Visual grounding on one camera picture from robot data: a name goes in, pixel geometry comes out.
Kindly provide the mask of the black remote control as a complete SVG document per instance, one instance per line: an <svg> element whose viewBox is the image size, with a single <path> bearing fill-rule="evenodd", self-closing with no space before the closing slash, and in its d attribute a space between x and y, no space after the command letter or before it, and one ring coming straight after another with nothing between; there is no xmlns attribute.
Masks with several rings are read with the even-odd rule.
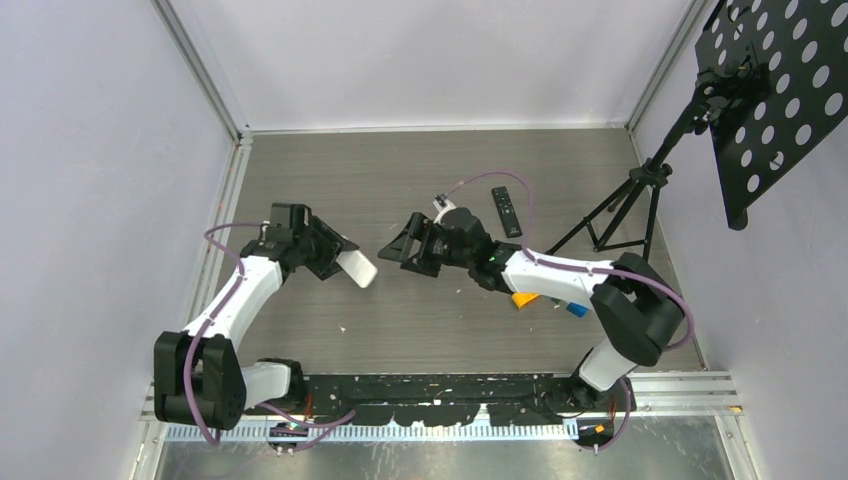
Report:
<svg viewBox="0 0 848 480"><path fill-rule="evenodd" d="M494 187L491 189L491 195L506 237L521 237L523 231L507 187Z"/></svg>

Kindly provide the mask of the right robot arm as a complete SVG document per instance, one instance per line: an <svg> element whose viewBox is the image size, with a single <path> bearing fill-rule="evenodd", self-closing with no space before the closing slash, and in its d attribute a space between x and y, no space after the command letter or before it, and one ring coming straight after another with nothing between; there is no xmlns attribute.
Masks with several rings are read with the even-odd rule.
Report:
<svg viewBox="0 0 848 480"><path fill-rule="evenodd" d="M570 385L574 403L589 411L610 398L621 377L655 365L685 317L680 297L638 255L578 261L540 254L493 239L464 207L434 220L413 213L378 256L429 277L444 266L462 268L485 290L538 294L594 312L606 338L587 353Z"/></svg>

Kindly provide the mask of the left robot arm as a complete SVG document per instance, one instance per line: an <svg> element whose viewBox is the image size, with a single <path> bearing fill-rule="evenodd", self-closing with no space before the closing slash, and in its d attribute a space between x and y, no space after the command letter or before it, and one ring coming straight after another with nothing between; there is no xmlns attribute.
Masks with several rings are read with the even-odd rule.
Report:
<svg viewBox="0 0 848 480"><path fill-rule="evenodd" d="M212 302L180 331L154 344L153 408L158 420L195 426L202 435L229 431L254 407L298 412L307 400L302 366L264 358L240 364L237 351L264 304L299 268L319 280L343 272L368 287L378 269L353 241L305 204L276 202L257 237L224 252L235 269Z"/></svg>

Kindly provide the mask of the white remote control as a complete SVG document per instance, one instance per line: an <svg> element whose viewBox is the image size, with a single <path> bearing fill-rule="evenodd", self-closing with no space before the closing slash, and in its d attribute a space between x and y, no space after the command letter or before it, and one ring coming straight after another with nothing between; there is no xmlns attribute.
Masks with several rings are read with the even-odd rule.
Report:
<svg viewBox="0 0 848 480"><path fill-rule="evenodd" d="M368 288L378 274L378 268L361 250L341 252L336 263L359 288Z"/></svg>

